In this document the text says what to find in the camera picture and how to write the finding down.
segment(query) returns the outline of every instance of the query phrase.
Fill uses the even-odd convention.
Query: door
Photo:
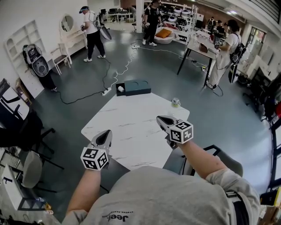
[[[272,172],[269,188],[281,186],[281,119],[271,128],[273,140]]]

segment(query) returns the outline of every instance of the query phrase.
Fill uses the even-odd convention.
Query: white t-shirt
[[[238,44],[241,43],[241,36],[239,34],[237,35],[232,33],[225,40],[225,42],[231,46],[229,50],[229,54],[232,54],[236,50]]]
[[[89,28],[86,30],[86,34],[97,32],[97,27],[93,24],[96,20],[96,15],[94,11],[89,11],[84,15],[84,22],[90,22]]]

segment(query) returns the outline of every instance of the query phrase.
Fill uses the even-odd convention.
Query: power strip
[[[132,45],[132,49],[138,49],[140,46],[138,44]]]
[[[102,96],[105,96],[108,92],[111,91],[111,88],[109,87],[108,89],[106,89],[103,93],[102,93]]]

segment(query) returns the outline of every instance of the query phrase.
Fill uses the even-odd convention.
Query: white pants
[[[212,72],[210,74],[208,82],[211,85],[218,85],[220,79],[222,78],[223,74],[230,66],[230,56],[226,52],[219,53],[216,56],[216,64],[214,65]]]

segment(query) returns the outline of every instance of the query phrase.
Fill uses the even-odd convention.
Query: black pants
[[[150,24],[149,27],[145,30],[145,36],[144,39],[147,40],[150,36],[149,42],[152,43],[154,41],[154,37],[157,30],[157,23],[156,24]]]
[[[92,58],[95,45],[100,51],[100,54],[105,55],[104,45],[101,42],[101,36],[99,30],[95,33],[87,34],[87,41],[88,41],[88,59]]]

